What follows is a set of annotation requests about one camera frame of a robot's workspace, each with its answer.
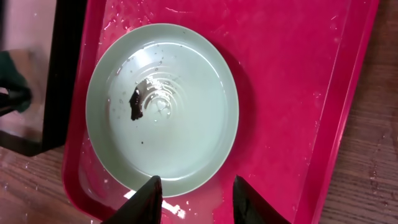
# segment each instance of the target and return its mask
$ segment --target wood grain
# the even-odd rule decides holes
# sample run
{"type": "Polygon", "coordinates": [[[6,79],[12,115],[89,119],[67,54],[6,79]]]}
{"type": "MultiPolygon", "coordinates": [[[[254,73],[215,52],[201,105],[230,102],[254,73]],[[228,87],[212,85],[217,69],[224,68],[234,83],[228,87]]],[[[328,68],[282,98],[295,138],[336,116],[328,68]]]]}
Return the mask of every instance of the wood grain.
{"type": "Polygon", "coordinates": [[[0,148],[0,223],[98,223],[68,201],[63,148],[25,157],[0,148]]]}
{"type": "Polygon", "coordinates": [[[381,1],[321,223],[398,223],[398,1],[381,1]]]}
{"type": "MultiPolygon", "coordinates": [[[[63,149],[0,149],[0,223],[97,223],[68,201],[63,149]]],[[[321,223],[398,223],[398,1],[382,0],[321,223]]]]}

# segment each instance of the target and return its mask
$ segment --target tray rim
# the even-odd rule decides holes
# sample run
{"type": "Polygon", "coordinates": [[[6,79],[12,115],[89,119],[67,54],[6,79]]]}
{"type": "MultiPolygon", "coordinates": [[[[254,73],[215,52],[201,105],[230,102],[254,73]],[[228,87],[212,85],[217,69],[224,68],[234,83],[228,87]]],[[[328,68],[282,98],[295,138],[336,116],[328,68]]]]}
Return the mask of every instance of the tray rim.
{"type": "MultiPolygon", "coordinates": [[[[370,39],[370,34],[373,27],[374,18],[376,16],[378,4],[379,0],[370,0],[368,12],[366,13],[366,18],[364,19],[364,26],[361,29],[362,31],[361,37],[358,40],[359,44],[356,49],[356,56],[355,59],[353,60],[352,66],[350,66],[351,70],[348,70],[350,76],[347,79],[348,83],[346,83],[347,85],[347,89],[345,92],[346,94],[343,95],[344,100],[342,101],[342,106],[340,109],[341,112],[338,115],[338,122],[335,123],[335,128],[333,129],[336,130],[336,132],[334,135],[331,135],[329,134],[330,132],[323,131],[324,129],[326,129],[325,125],[320,126],[318,130],[318,135],[315,138],[314,152],[315,150],[319,151],[320,150],[319,148],[324,147],[324,143],[322,143],[321,140],[324,141],[326,139],[326,141],[331,142],[331,146],[329,146],[330,153],[328,154],[330,156],[328,157],[324,156],[322,158],[323,162],[326,162],[327,166],[324,166],[325,169],[322,170],[323,175],[319,174],[319,169],[317,167],[317,164],[313,162],[312,160],[313,158],[311,159],[310,166],[308,167],[307,176],[302,190],[302,195],[300,197],[300,200],[298,201],[297,212],[293,220],[293,223],[318,223],[320,220],[323,204],[325,203],[328,187],[331,181],[331,175],[333,173],[338,150],[340,147],[340,141],[343,135],[346,120],[349,115],[349,109],[351,108],[351,104],[356,89],[356,84],[358,82],[359,74],[361,72],[362,62],[364,60],[366,48],[368,46],[368,42],[370,39]],[[318,192],[316,192],[315,194],[317,196],[314,197],[312,195],[310,197],[309,194],[306,192],[308,192],[310,189],[313,190],[313,187],[309,185],[314,185],[314,184],[319,186],[318,192]]],[[[80,44],[81,50],[79,54],[78,68],[76,71],[75,86],[74,86],[75,88],[73,91],[72,107],[70,111],[70,123],[68,126],[68,134],[65,143],[65,150],[64,150],[64,157],[62,164],[63,187],[67,197],[78,210],[99,220],[105,220],[109,218],[115,211],[111,207],[106,207],[103,204],[97,202],[96,200],[93,200],[85,193],[85,191],[82,189],[81,185],[79,184],[80,181],[78,179],[78,175],[71,175],[71,174],[78,174],[79,159],[70,159],[70,158],[72,157],[80,158],[80,151],[74,151],[71,150],[71,148],[74,148],[76,142],[78,142],[76,139],[83,138],[83,136],[78,135],[79,132],[76,130],[78,130],[79,127],[85,125],[85,109],[84,107],[79,108],[76,106],[76,102],[83,101],[84,103],[81,105],[85,105],[86,101],[86,94],[83,94],[84,97],[81,97],[82,95],[80,93],[80,89],[81,87],[88,87],[88,81],[84,80],[81,74],[92,73],[96,63],[96,53],[98,49],[98,43],[90,42],[87,40],[96,37],[97,39],[99,39],[100,32],[98,32],[98,30],[101,30],[102,28],[102,20],[96,18],[103,17],[105,6],[106,6],[106,0],[87,0],[86,16],[83,26],[83,35],[80,44]]],[[[350,17],[352,17],[352,14],[350,14],[348,11],[346,20],[350,19],[350,17]]],[[[346,33],[347,31],[345,27],[342,34],[343,39],[346,36],[346,33]]],[[[341,49],[339,48],[337,51],[337,55],[341,53],[340,51],[341,49]]],[[[325,109],[326,104],[328,103],[330,104],[330,101],[335,100],[331,99],[332,97],[329,95],[329,90],[332,90],[332,88],[336,87],[335,85],[333,86],[331,84],[332,81],[335,80],[333,79],[333,77],[335,77],[333,75],[335,72],[336,72],[335,67],[333,67],[330,84],[328,87],[329,89],[327,91],[322,111],[325,109]]],[[[320,123],[322,123],[324,119],[329,118],[329,116],[331,115],[332,115],[331,113],[324,114],[322,112],[320,123]]]]}

